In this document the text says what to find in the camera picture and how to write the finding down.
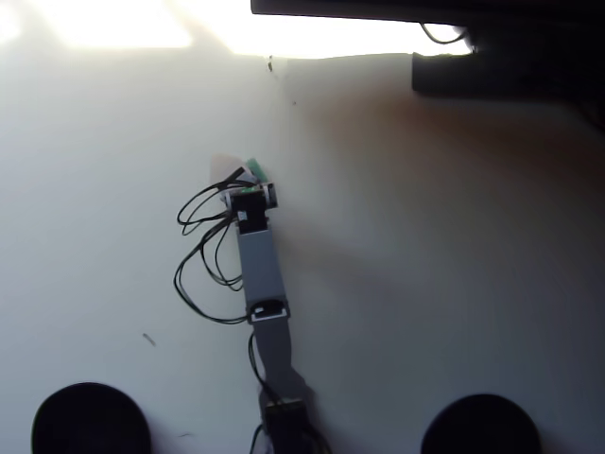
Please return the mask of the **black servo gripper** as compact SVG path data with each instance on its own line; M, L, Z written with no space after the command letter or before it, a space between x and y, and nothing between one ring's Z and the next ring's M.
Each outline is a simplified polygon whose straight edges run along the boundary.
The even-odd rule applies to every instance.
M209 185L229 191L225 196L228 211L236 221L240 235L263 232L268 228L267 210L278 206L275 186L265 183L265 173L259 166L245 166L237 157L217 154L210 162Z

